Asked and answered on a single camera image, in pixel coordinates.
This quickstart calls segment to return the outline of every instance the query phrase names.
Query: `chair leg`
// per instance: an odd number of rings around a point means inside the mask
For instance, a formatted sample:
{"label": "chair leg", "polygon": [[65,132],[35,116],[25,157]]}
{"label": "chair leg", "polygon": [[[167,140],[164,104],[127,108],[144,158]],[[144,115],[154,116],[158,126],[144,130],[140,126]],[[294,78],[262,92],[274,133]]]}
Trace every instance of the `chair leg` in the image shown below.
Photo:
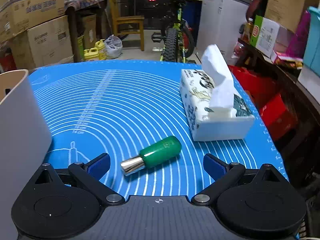
{"label": "chair leg", "polygon": [[118,36],[118,25],[117,25],[117,22],[113,22],[113,35],[114,36]]}
{"label": "chair leg", "polygon": [[143,29],[143,21],[139,23],[139,31],[140,31],[140,43],[141,43],[141,51],[144,51],[144,29]]}

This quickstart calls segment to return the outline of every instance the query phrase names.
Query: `red plastic crate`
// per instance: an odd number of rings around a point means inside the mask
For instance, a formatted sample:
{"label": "red plastic crate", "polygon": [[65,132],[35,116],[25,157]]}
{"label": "red plastic crate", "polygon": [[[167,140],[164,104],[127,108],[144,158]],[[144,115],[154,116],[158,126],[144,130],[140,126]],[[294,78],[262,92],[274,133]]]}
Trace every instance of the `red plastic crate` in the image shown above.
{"label": "red plastic crate", "polygon": [[272,78],[260,76],[254,71],[249,71],[244,67],[232,65],[229,65],[228,67],[243,89],[250,92],[254,104],[258,109],[263,107],[279,92],[278,84]]}
{"label": "red plastic crate", "polygon": [[289,111],[280,93],[273,97],[259,112],[274,141],[284,136],[298,123],[297,116]]}

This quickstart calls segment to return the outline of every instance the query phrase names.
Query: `white label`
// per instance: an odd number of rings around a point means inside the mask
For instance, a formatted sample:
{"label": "white label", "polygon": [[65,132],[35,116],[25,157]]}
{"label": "white label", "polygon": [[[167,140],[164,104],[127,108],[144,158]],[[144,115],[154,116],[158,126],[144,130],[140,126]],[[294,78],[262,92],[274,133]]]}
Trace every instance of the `white label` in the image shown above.
{"label": "white label", "polygon": [[89,31],[90,42],[93,42],[93,30]]}
{"label": "white label", "polygon": [[7,32],[10,30],[10,22],[7,22],[7,24],[4,26],[4,30]]}

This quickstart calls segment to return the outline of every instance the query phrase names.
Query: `bicycle tire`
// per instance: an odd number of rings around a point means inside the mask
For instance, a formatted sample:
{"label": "bicycle tire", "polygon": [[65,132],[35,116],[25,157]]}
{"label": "bicycle tire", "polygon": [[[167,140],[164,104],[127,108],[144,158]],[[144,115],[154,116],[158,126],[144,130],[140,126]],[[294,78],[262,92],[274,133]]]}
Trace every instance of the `bicycle tire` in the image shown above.
{"label": "bicycle tire", "polygon": [[187,58],[192,55],[195,49],[195,41],[193,40],[192,34],[186,26],[183,27],[182,32],[185,33],[189,41],[188,50],[185,52],[185,55],[184,55]]}
{"label": "bicycle tire", "polygon": [[178,60],[178,30],[170,28],[165,39],[163,61],[177,62]]}

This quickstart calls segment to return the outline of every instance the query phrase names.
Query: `blue silicone mat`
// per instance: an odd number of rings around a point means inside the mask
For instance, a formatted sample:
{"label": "blue silicone mat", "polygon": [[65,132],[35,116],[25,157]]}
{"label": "blue silicone mat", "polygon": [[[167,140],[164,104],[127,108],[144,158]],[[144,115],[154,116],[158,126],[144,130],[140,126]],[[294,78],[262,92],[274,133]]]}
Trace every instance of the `blue silicone mat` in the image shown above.
{"label": "blue silicone mat", "polygon": [[[247,168],[271,163],[287,178],[283,161],[247,94],[235,87],[256,121],[244,140],[194,142],[179,93],[181,69],[193,64],[159,61],[107,60],[40,68],[30,81],[52,136],[46,162],[66,168],[88,162],[103,152],[111,168],[100,180],[127,198],[129,195],[193,195],[213,180],[203,170],[211,153],[226,163]],[[169,135],[182,143],[176,159],[131,176],[120,162]]]}

